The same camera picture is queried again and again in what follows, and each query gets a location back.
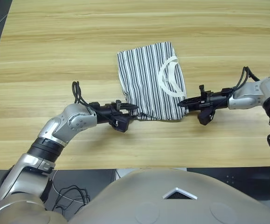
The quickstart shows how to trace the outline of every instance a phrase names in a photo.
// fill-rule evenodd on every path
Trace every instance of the black wire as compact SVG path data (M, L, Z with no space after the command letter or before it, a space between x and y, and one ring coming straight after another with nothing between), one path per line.
M82 207L84 207L84 206L85 206L85 204L81 205L81 206L78 208L78 210L75 212L75 214L76 214Z
M60 209L61 209L61 213L62 213L62 215L63 215L63 212L64 212L65 210L67 210L67 209L72 205L72 203L74 202L74 200L77 200L77 199L73 199L66 207L63 207L63 205L58 205L58 203L59 203L59 201L63 198L63 196L65 196L66 194L68 194L68 193L69 193L70 191L72 191L72 190L77 190L77 191L79 192L79 194L81 195L81 198L77 198L77 199L82 199L82 201L83 201L83 205L80 206L80 207L78 208L78 210L77 210L75 213L77 213L77 212L80 210L81 207L85 206L86 204L88 204L88 203L90 202L90 196L88 195L88 191L87 191L86 188L83 188L83 189L82 189L82 188L79 188L79 187L76 186L76 185L71 185L71 186L69 186L69 187L62 188L62 189L58 192L58 197L57 197L57 199L56 199L56 201L55 201L55 204L54 204L54 206L53 206L52 211L53 211L54 209L60 208Z
M96 110L95 108L93 108L92 106L90 106L90 105L83 99L79 81L76 81L76 82L74 81L74 82L72 83L71 88L72 88L72 91L73 91L73 95L74 95L74 97L75 97L75 104L77 103L77 104L82 104L82 105L84 105L84 106L90 107L90 109L92 109L93 111L95 111L95 113L97 113L97 114L100 115L101 117L104 117L105 119L107 119L107 120L110 122L110 124L113 123L113 121L112 121L109 117L107 117L107 116L103 115L102 113L100 113L98 110Z
M121 178L117 170L116 170L116 173L117 173L118 177Z

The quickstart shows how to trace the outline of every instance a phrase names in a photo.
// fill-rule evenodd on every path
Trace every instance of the wood grain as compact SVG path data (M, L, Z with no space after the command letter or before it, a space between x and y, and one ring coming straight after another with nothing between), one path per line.
M171 41L187 95L236 84L244 65L270 76L270 0L13 0L0 41L0 169L26 152L45 122L72 103L124 99L117 52ZM78 134L56 168L270 166L262 108L134 121Z

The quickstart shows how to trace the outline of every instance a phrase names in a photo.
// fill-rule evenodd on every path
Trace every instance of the striped fabric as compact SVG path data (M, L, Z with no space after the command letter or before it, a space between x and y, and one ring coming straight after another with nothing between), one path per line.
M172 56L175 56L175 52L170 42L118 52L119 79L125 99L138 106L138 109L130 112L131 115L142 120L176 120L185 115L185 109L177 106L185 97L172 97L158 84L160 68ZM185 94L179 64L175 66L174 75L176 84ZM163 82L170 91L175 92L168 82L167 68Z

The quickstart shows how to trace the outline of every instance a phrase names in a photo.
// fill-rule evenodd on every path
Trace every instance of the white bag handle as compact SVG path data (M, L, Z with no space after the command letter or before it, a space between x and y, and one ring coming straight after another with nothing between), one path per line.
M175 66L177 64L178 64L178 59L176 56L172 56L164 62L164 64L162 65L162 67L159 70L158 84L162 88L162 90L165 93L167 93L168 95L170 95L171 97L185 97L186 94L181 91L181 89L179 88L179 86L177 85L176 80L175 80L174 73L175 73ZM168 79L165 79L165 81L169 82L170 85L175 89L176 92L170 91L164 84L163 76L164 76L164 70L167 66L168 66Z

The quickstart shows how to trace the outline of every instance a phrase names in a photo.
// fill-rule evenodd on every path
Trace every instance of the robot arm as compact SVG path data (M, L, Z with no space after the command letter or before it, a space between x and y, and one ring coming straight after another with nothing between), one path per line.
M63 148L76 134L100 123L109 122L115 130L125 132L131 117L120 110L137 108L120 100L104 106L98 102L87 104L81 97L78 82L73 82L73 93L75 103L46 123L27 153L2 180L0 223L12 223L14 220L32 223L31 218L36 219L35 223L66 223L62 216L45 211L43 206L52 186L48 174L54 169Z
M245 72L245 80L240 84ZM255 82L247 82L249 77ZM270 77L259 80L248 67L243 68L240 81L235 87L224 88L221 92L204 91L204 85L199 88L200 97L185 99L179 102L179 106L187 107L189 111L200 110L198 120L202 125L207 125L213 119L216 109L221 108L235 110L262 106L270 118ZM267 141L270 146L270 135Z

